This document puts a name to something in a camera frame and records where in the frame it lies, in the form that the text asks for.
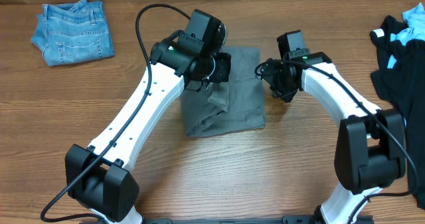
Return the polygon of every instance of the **jeans waistband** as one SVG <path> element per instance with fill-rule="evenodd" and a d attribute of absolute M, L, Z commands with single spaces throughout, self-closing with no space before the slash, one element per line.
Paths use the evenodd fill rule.
<path fill-rule="evenodd" d="M 94 23 L 95 20 L 105 19 L 103 3 L 101 1 L 90 2 L 89 4 L 84 4 L 79 1 L 72 7 L 74 8 L 76 5 L 79 9 L 82 9 L 82 12 L 79 14 L 67 11 L 65 9 L 61 9 L 60 7 L 54 5 L 44 4 L 42 6 L 43 19 L 44 21 L 46 21 L 49 17 L 56 17 L 58 19 L 62 19 L 63 21 L 74 24 L 80 24 L 89 21 Z"/>

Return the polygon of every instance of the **wooden table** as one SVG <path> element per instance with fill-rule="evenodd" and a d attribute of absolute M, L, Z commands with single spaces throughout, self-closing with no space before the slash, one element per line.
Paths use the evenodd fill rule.
<path fill-rule="evenodd" d="M 308 48 L 332 58 L 363 96 L 382 108 L 369 74 L 378 68 L 369 32 L 386 15 L 419 0 L 276 0 L 172 3 L 198 8 L 228 27 L 228 45 L 261 48 L 278 58 L 276 37 L 301 29 Z M 30 43 L 41 5 L 0 6 L 0 223 L 42 223 L 41 209 L 65 186 L 64 156 L 86 146 L 115 117 L 137 86 L 145 63 L 134 21 L 146 3 L 105 5 L 116 57 L 50 68 Z M 147 50 L 187 23 L 156 9 L 143 15 Z M 148 218 L 210 219 L 312 214 L 332 192 L 337 129 L 311 96 L 275 100 L 267 91 L 267 123 L 213 138 L 187 138 L 180 103 L 164 113 L 146 141 L 133 175 L 137 210 Z M 406 178 L 386 191 L 404 191 Z M 48 213 L 87 212 L 68 196 Z M 376 223 L 424 223 L 413 197 L 374 199 L 363 213 Z"/>

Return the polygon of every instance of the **denim clothing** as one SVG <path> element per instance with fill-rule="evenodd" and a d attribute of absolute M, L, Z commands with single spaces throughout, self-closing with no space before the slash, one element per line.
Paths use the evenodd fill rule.
<path fill-rule="evenodd" d="M 114 56 L 101 1 L 43 6 L 31 42 L 47 65 L 72 64 Z"/>

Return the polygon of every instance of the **clothing tag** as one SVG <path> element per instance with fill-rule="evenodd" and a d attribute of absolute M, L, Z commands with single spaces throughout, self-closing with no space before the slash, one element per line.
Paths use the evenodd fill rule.
<path fill-rule="evenodd" d="M 376 29 L 373 32 L 375 32 L 375 34 L 377 34 L 378 38 L 385 36 L 384 31 L 382 29 Z"/>

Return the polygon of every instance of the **gray garment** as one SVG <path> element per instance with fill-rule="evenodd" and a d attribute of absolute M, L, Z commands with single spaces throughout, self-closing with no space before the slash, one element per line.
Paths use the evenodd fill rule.
<path fill-rule="evenodd" d="M 200 92 L 186 89 L 181 96 L 183 124 L 190 137 L 263 128 L 266 123 L 264 90 L 254 74 L 260 49 L 224 47 L 221 51 L 232 55 L 229 81 L 210 83 Z M 196 90 L 200 85 L 191 82 L 187 88 Z"/>

